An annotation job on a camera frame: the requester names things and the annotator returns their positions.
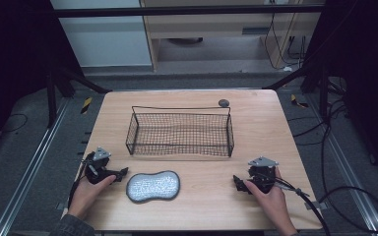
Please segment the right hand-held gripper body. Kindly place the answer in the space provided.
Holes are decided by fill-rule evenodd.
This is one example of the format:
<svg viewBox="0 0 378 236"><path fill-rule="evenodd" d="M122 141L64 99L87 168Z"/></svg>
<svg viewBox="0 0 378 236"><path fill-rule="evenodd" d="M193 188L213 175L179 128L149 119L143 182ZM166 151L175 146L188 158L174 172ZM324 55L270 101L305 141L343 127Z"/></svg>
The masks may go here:
<svg viewBox="0 0 378 236"><path fill-rule="evenodd" d="M250 166L248 173L251 182L263 192L268 194L276 182L276 167L279 165L276 161L267 157L260 156L248 162Z"/></svg>

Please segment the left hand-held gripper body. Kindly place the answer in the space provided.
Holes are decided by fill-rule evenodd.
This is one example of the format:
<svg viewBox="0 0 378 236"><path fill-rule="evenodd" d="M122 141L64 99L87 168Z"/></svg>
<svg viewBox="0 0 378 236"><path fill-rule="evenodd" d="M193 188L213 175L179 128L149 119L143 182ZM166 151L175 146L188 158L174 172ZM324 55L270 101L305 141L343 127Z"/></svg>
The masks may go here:
<svg viewBox="0 0 378 236"><path fill-rule="evenodd" d="M106 165L111 157L111 153L102 147L97 147L87 155L83 163L85 164L85 176L92 184L97 184L103 180L106 174Z"/></svg>

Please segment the person's left hand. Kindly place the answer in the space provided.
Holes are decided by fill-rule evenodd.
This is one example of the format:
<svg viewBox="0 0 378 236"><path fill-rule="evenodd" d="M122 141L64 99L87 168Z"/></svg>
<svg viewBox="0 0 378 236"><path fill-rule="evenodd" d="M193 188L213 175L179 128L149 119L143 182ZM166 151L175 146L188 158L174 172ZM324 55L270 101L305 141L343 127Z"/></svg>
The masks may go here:
<svg viewBox="0 0 378 236"><path fill-rule="evenodd" d="M90 183L88 179L82 179L73 195L67 213L79 219L84 219L98 195L111 185L115 179L116 177L111 175L97 184Z"/></svg>

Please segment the person's right hand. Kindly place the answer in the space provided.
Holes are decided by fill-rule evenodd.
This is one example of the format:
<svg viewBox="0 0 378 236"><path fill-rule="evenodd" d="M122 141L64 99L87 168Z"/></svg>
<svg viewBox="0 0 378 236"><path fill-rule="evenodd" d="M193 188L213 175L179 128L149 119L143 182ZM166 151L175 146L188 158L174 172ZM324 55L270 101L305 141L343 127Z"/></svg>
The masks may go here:
<svg viewBox="0 0 378 236"><path fill-rule="evenodd" d="M283 226L291 225L294 227L287 210L285 195L281 188L274 186L268 194L264 194L252 182L244 180L244 184L255 197L264 214L274 224L278 233Z"/></svg>

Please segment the silver scouring sponge pad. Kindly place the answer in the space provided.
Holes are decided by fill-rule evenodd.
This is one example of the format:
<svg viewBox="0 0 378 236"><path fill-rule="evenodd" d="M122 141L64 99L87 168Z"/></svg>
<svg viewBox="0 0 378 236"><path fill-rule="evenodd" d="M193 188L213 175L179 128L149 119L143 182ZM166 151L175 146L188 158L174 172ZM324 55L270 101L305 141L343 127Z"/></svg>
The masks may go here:
<svg viewBox="0 0 378 236"><path fill-rule="evenodd" d="M130 178L126 195L133 203L172 200L180 191L180 177L174 171L139 173Z"/></svg>

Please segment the yellow black striped tape marker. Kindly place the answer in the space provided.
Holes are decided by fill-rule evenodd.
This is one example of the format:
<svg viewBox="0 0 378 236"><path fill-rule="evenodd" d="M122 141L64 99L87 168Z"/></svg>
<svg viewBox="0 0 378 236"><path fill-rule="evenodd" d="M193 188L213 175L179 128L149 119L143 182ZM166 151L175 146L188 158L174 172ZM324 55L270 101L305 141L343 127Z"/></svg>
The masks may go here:
<svg viewBox="0 0 378 236"><path fill-rule="evenodd" d="M307 104L306 102L299 102L294 94L292 94L292 95L290 96L290 102L291 102L293 105L296 105L296 106L298 106L298 107L302 107L302 108L307 108L307 107L309 107L308 104Z"/></svg>
<svg viewBox="0 0 378 236"><path fill-rule="evenodd" d="M87 97L85 99L84 104L83 104L83 106L81 108L81 112L80 112L81 114L86 114L87 113L87 111L88 111L88 109L89 109L89 107L90 107L90 105L92 103L92 100L93 100L92 97Z"/></svg>

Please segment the white cabinet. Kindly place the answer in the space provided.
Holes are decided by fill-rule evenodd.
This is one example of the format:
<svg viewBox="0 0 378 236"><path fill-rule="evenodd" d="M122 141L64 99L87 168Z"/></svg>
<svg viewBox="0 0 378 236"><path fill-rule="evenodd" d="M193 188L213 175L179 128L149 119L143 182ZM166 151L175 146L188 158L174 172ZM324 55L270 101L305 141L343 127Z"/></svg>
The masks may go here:
<svg viewBox="0 0 378 236"><path fill-rule="evenodd" d="M139 0L50 0L55 10L139 8ZM62 18L83 68L151 66L142 17Z"/></svg>

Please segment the aluminium floor rail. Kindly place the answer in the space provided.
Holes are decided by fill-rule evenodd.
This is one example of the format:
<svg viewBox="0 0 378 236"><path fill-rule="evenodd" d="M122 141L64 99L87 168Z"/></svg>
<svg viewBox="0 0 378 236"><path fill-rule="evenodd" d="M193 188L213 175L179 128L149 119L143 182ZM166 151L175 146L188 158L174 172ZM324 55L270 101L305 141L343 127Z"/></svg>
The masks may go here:
<svg viewBox="0 0 378 236"><path fill-rule="evenodd" d="M0 236L7 236L35 179L35 176L44 161L48 150L60 128L66 115L70 98L62 98L61 104L56 110L56 118L53 124L46 129L38 147L36 148L31 161L24 172L12 198L0 216Z"/></svg>
<svg viewBox="0 0 378 236"><path fill-rule="evenodd" d="M378 211L372 199L367 194L361 192L362 185L348 163L333 132L330 131L325 136L324 144L331 149L333 159L337 163L346 184L349 187L356 187L356 190L351 191L353 200L367 228L369 230L377 230L377 233L372 233L372 236L378 236Z"/></svg>

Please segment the black metal frame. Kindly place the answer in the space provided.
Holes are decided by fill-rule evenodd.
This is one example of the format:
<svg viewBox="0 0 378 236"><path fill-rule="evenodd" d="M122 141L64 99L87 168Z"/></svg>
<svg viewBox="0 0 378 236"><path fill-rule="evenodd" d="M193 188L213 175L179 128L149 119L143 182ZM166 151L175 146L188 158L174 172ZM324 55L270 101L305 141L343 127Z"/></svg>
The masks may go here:
<svg viewBox="0 0 378 236"><path fill-rule="evenodd" d="M182 6L145 8L63 9L43 11L42 15L56 18L134 17L176 15L316 13L327 9L325 4L294 5L234 5L234 6Z"/></svg>

